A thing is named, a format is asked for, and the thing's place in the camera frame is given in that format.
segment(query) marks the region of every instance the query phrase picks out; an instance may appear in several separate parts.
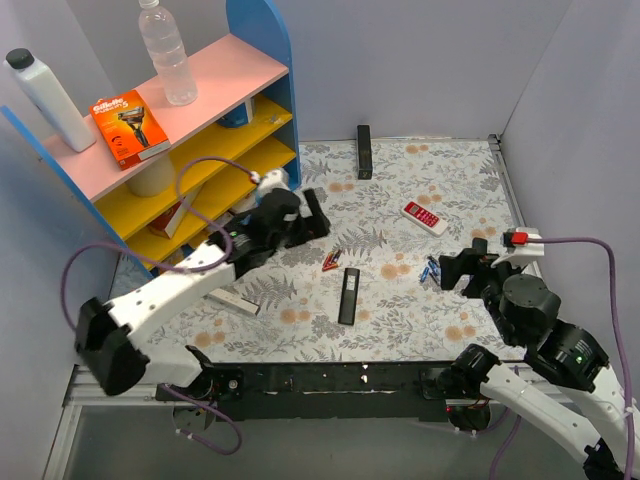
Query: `white wall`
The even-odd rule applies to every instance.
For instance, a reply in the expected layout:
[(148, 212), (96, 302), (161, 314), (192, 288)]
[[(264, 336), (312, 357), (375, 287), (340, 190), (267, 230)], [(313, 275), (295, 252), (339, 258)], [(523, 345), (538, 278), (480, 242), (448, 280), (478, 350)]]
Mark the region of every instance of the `white wall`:
[[(503, 140), (525, 220), (544, 236), (590, 235), (618, 261), (622, 331), (640, 392), (640, 2), (574, 0)], [(542, 263), (565, 320), (617, 357), (601, 248), (549, 246)]]
[[(2, 60), (14, 48), (27, 47), (47, 63), (83, 114), (113, 87), (64, 0), (0, 0)], [(39, 136), (52, 133), (38, 110), (0, 69), (0, 104), (8, 105)]]
[[(67, 0), (116, 90), (154, 74), (135, 0)], [(290, 31), (303, 140), (503, 131), (570, 0), (274, 0)], [(224, 0), (163, 0), (188, 53), (227, 32)], [(127, 57), (130, 68), (123, 68)]]
[[(111, 85), (64, 0), (0, 0), (0, 51), (26, 46), (54, 69), (83, 108)], [(40, 136), (51, 132), (0, 69), (0, 105)], [(102, 230), (0, 115), (0, 471), (37, 479), (44, 470), (75, 359), (60, 313), (60, 274), (69, 255)], [(108, 293), (115, 258), (88, 254), (70, 284), (73, 311)]]

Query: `white bottle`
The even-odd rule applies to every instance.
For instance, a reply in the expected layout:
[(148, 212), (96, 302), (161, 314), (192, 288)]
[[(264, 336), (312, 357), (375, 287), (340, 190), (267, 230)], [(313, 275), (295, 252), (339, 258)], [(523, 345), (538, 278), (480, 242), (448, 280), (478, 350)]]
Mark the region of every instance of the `white bottle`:
[(139, 1), (142, 12), (138, 26), (167, 100), (173, 105), (187, 105), (198, 97), (198, 87), (176, 21), (166, 8), (158, 5), (159, 0)]
[(67, 145), (81, 152), (95, 143), (96, 136), (45, 63), (26, 48), (16, 48), (7, 54), (4, 66)]

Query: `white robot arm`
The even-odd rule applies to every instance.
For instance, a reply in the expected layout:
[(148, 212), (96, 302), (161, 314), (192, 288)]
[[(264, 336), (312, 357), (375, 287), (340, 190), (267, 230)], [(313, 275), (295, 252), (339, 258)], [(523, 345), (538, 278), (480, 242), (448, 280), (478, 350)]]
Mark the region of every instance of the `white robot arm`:
[[(217, 267), (198, 273), (166, 272), (139, 289), (106, 304), (93, 298), (80, 308), (76, 350), (107, 395), (118, 395), (139, 382), (189, 387), (207, 362), (195, 347), (159, 348), (149, 337), (164, 323), (211, 291), (233, 283), (263, 265), (280, 246), (295, 247), (328, 235), (330, 223), (313, 190), (303, 192), (310, 216), (287, 187), (284, 170), (267, 173), (257, 194), (260, 204), (234, 217), (225, 229), (231, 255)], [(211, 235), (179, 269), (211, 265), (223, 258), (223, 240)]]
[[(474, 239), (472, 248), (457, 257), (441, 256), (442, 288), (451, 290), (462, 275), (471, 275), (463, 295), (482, 299), (503, 341), (524, 347), (524, 362), (556, 385), (584, 416), (545, 396), (475, 344), (458, 356), (441, 383), (468, 397), (481, 394), (505, 404), (581, 462), (588, 478), (621, 480), (629, 444), (627, 416), (633, 415), (638, 425), (640, 414), (635, 406), (625, 408), (624, 390), (595, 338), (558, 319), (560, 298), (542, 279), (522, 273), (544, 255), (543, 245), (528, 239), (540, 237), (533, 229), (515, 229), (503, 237), (505, 255), (488, 254), (486, 240)], [(631, 448), (631, 475), (640, 478), (637, 432)]]

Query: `water bottle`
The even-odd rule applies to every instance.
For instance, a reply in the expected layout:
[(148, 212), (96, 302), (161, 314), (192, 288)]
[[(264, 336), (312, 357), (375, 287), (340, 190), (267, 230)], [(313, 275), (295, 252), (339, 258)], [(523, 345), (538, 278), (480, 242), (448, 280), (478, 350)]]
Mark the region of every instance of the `water bottle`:
[(198, 97), (187, 54), (176, 21), (159, 0), (139, 0), (142, 12), (138, 25), (153, 66), (162, 80), (172, 105), (187, 105)]

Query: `table surface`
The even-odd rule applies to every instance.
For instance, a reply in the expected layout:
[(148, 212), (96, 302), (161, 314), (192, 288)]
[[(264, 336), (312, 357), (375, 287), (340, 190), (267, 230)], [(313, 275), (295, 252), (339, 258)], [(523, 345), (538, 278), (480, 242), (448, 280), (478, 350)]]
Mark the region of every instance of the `table surface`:
[[(205, 298), (151, 343), (193, 344), (216, 362), (453, 360), (472, 342), (521, 358), (501, 342), (480, 300), (442, 292), (432, 279), (419, 283), (427, 255), (456, 255), (474, 236), (501, 251), (500, 234), (513, 222), (487, 142), (374, 142), (370, 181), (356, 180), (354, 142), (302, 144), (300, 156), (300, 190), (316, 189), (330, 236), (278, 252), (228, 287), (262, 306), (256, 317)], [(410, 200), (449, 223), (441, 238), (401, 216)], [(322, 273), (338, 247), (341, 268)], [(360, 269), (352, 327), (337, 323), (343, 267)], [(114, 295), (141, 283), (121, 262)]]

